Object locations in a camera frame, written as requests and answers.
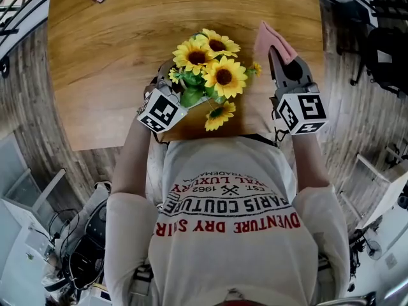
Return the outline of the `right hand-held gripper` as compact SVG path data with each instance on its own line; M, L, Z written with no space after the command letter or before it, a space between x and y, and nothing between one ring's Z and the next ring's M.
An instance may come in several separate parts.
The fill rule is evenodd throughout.
M284 64L273 45L268 52L268 61L277 88L295 88L280 97L276 90L271 98L277 118L283 121L291 135L317 133L328 123L328 116L307 63L296 57Z

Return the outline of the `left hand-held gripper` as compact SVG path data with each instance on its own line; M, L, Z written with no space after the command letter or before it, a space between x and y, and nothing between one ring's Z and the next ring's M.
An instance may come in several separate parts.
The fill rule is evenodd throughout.
M173 61L166 61L160 66L158 76L145 88L138 111L136 119L154 133L168 131L187 115L187 109L180 103L181 94L164 79L174 65Z

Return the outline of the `pink cloth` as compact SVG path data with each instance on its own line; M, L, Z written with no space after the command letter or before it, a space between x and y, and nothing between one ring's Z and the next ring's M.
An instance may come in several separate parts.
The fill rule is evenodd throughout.
M297 56L296 50L265 21L261 21L253 47L254 57L266 57L270 47L274 47L285 65L291 63Z

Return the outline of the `sunflower bouquet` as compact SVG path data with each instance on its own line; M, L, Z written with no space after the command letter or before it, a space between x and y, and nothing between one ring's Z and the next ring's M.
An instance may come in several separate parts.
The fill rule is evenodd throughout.
M180 105L190 108L202 98L217 104L206 114L206 131L218 130L234 116L237 107L229 99L244 92L250 77L261 74L259 63L245 67L237 61L240 50L228 36L204 28L173 51L175 64L168 77L182 88Z

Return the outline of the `person's left forearm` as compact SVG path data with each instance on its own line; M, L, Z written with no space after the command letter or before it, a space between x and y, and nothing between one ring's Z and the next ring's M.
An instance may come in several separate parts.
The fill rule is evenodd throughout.
M147 163L151 131L134 118L112 177L112 194L146 198Z

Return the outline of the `person's right forearm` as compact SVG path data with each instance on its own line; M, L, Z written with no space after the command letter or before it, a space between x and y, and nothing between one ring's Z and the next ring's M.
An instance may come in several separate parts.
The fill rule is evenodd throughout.
M330 185L321 149L315 134L292 136L296 163L298 192L308 188L322 188Z

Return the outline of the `black office chair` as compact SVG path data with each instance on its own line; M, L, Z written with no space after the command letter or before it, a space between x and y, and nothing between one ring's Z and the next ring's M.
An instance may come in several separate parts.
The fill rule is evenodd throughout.
M350 84L355 86L366 69L382 89L407 99L408 33L372 26L368 10L355 0L347 2L345 8L358 45L354 53L360 56L358 74Z

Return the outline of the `white desk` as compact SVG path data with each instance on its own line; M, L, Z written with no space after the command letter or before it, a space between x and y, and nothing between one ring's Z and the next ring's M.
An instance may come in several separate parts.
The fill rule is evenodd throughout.
M386 171L378 170L367 158L361 154L357 154L357 160L363 163L377 179L380 179L380 186L384 187L384 192L380 194L380 200L374 209L361 217L357 229L363 229L378 217L388 211L396 202L399 195L404 190L408 182L408 159L403 159L396 152L393 152L388 147L388 153L397 159L398 164Z

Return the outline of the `black swivel chair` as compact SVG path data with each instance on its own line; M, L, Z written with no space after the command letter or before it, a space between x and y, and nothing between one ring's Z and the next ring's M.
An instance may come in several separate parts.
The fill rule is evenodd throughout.
M106 241L106 205L102 201L91 213L83 235L69 248L64 276L77 291L89 289L104 269Z

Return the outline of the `person's white printed t-shirt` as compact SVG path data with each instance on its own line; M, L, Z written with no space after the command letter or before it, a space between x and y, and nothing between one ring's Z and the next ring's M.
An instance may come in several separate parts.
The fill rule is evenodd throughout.
M343 297L349 279L333 186L299 193L284 154L250 138L171 143L162 209L128 193L107 202L113 306L309 306Z

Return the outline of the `floor fan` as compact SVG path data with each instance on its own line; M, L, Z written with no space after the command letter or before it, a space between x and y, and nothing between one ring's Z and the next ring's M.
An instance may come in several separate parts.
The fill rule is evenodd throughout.
M381 245L375 240L368 240L366 242L366 252L369 258L373 259L374 261L379 260L383 255Z

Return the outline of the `white worktable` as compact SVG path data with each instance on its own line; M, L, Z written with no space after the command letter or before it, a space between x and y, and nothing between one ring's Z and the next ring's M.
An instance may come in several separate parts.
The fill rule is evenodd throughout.
M0 277L34 262L42 265L51 247L47 222L29 207L0 200Z

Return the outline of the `white frame cabinet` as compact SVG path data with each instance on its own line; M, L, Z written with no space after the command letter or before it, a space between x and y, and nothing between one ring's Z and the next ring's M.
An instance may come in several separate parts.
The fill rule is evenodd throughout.
M48 198L65 174L66 170L61 168L46 188L40 189L28 168L6 192L3 200L38 216L50 214L54 209Z

